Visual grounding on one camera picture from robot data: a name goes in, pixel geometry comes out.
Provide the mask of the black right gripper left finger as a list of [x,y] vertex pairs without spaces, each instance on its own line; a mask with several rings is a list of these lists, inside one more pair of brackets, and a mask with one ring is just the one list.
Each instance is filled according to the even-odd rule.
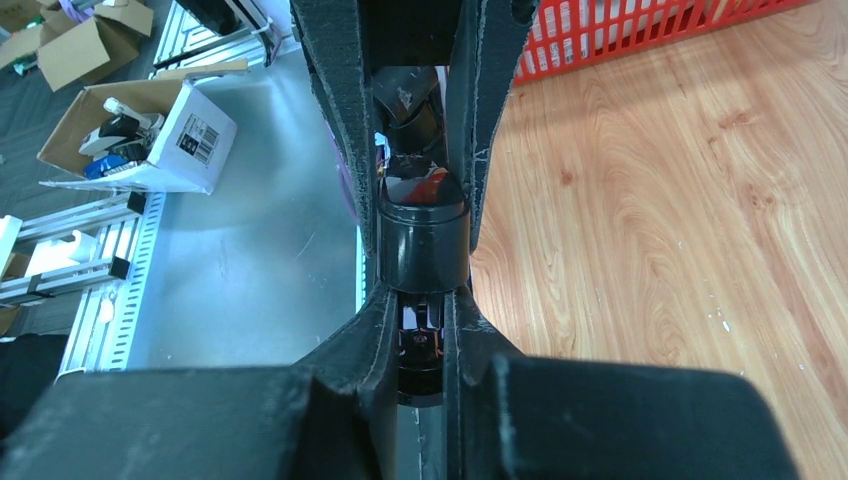
[[392,479],[398,302],[384,286],[290,366],[67,375],[5,479]]

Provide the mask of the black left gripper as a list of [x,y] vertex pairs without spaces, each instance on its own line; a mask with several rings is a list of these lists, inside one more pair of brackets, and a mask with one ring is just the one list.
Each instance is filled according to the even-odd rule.
[[494,139],[538,6],[537,1],[496,0],[291,2],[313,94],[351,176],[366,254],[377,250],[375,122],[367,63],[371,68],[450,63],[449,168],[467,197],[470,240],[476,242]]

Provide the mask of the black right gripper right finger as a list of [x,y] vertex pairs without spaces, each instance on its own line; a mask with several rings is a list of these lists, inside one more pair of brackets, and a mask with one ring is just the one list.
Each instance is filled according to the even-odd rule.
[[727,372],[522,354],[459,288],[445,299],[450,479],[795,479],[758,390]]

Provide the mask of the black stapler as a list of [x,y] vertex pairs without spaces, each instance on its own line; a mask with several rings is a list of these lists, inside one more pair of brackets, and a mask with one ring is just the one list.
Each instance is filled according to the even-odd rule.
[[429,408],[443,398],[446,298],[469,278],[469,207],[448,166],[437,69],[384,67],[372,87],[386,140],[378,267],[397,298],[398,401]]

